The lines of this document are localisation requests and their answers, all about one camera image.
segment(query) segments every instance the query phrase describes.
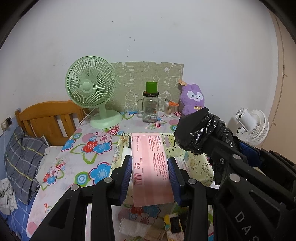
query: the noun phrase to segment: green lid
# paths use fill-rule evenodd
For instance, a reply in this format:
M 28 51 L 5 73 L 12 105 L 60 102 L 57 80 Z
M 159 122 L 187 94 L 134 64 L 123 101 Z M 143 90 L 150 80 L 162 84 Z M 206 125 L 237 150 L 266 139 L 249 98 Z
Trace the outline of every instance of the green lid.
M 146 92 L 148 94 L 154 94 L 157 92 L 157 82 L 148 81 L 146 82 Z

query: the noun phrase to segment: crumpled cloth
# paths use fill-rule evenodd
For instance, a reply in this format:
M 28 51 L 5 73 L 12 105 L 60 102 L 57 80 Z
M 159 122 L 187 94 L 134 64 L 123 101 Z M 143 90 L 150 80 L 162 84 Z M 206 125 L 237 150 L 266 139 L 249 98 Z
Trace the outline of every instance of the crumpled cloth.
M 17 209 L 14 190 L 7 178 L 0 180 L 0 211 L 10 215 Z

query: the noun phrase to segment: white fan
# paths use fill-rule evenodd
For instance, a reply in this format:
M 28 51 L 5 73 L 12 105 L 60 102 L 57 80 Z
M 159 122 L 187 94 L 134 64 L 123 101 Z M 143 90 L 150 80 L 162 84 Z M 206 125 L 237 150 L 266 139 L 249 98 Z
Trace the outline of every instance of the white fan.
M 237 137 L 247 144 L 255 147 L 267 136 L 269 122 L 261 110 L 248 111 L 240 108 L 235 114 L 236 120 L 243 126 Z

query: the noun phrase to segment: wooden headboard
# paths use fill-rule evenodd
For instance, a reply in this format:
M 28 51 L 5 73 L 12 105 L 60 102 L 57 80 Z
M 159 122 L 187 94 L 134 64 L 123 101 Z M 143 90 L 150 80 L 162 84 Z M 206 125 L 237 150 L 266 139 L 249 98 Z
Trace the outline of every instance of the wooden headboard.
M 73 114 L 77 114 L 79 121 L 85 117 L 83 109 L 71 100 L 43 102 L 32 105 L 22 112 L 18 110 L 15 112 L 17 122 L 24 131 L 33 137 L 44 135 L 53 146 L 63 146 L 75 132 Z M 61 117 L 67 137 L 62 134 L 57 116 Z

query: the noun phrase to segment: fan base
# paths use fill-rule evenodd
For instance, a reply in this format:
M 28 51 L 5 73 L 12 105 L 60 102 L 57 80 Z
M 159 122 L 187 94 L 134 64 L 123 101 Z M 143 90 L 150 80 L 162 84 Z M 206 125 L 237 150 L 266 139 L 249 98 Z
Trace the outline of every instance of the fan base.
M 102 118 L 100 113 L 91 118 L 90 125 L 96 129 L 110 128 L 122 121 L 122 115 L 115 110 L 106 110 L 106 117 Z

